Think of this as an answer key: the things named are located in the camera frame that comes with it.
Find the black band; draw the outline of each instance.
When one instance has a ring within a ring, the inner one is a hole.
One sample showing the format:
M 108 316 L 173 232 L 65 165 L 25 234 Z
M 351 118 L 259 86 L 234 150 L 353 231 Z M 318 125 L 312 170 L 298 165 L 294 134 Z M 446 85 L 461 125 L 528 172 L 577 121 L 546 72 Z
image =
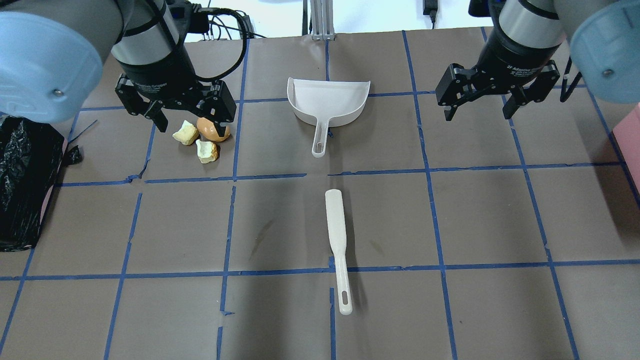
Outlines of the black band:
M 537 16 L 546 17 L 547 19 L 551 19 L 551 20 L 559 20 L 558 14 L 554 12 L 548 12 L 546 10 L 538 8 L 537 6 L 531 4 L 529 0 L 519 0 L 519 1 L 523 8 L 529 10 L 530 12 L 536 14 Z
M 162 8 L 160 9 L 160 13 L 163 14 L 163 16 L 165 12 L 166 12 L 166 1 L 163 2 Z M 137 28 L 127 29 L 127 31 L 124 32 L 124 36 L 131 37 L 133 35 L 144 33 L 146 30 L 153 28 L 159 22 L 160 22 L 160 18 L 157 16 L 153 16 L 151 20 L 138 26 Z

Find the bread piece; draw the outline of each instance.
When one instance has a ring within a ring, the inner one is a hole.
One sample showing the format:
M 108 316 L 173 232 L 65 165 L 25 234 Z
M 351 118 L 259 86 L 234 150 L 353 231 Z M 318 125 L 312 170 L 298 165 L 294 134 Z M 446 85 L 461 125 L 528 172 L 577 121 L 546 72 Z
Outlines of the bread piece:
M 215 143 L 201 142 L 198 139 L 196 146 L 198 147 L 198 159 L 201 163 L 206 164 L 218 159 L 218 146 Z
M 185 120 L 182 127 L 173 134 L 173 138 L 183 145 L 191 145 L 198 138 L 198 129 L 192 123 Z
M 216 128 L 213 126 L 213 123 L 206 118 L 199 117 L 198 122 L 196 123 L 198 127 L 198 131 L 202 136 L 213 142 L 223 142 L 225 141 L 229 135 L 231 135 L 230 126 L 225 126 L 225 136 L 218 135 Z

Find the dustpan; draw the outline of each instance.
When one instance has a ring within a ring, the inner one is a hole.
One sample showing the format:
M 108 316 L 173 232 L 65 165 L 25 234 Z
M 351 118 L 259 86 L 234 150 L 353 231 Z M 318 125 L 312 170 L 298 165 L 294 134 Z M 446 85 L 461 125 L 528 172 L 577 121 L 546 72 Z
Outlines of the dustpan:
M 364 109 L 370 81 L 317 81 L 289 78 L 287 98 L 296 116 L 316 127 L 311 154 L 322 158 L 329 127 L 354 121 Z

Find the pink box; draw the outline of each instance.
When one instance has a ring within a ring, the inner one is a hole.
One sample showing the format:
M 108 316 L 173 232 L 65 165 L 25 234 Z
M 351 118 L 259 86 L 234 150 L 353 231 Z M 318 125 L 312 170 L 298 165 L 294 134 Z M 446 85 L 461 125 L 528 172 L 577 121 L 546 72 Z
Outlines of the pink box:
M 640 190 L 640 104 L 613 129 L 613 133 L 636 188 Z

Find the dustpan handle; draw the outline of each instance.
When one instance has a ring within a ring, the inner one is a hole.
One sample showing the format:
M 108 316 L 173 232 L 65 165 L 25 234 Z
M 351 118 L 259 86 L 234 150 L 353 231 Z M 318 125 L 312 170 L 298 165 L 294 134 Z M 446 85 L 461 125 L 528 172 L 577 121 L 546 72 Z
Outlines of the dustpan handle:
M 316 135 L 314 136 L 314 143 L 311 146 L 311 154 L 316 158 L 322 158 L 324 156 L 328 131 L 329 124 L 327 122 L 318 120 L 316 124 Z

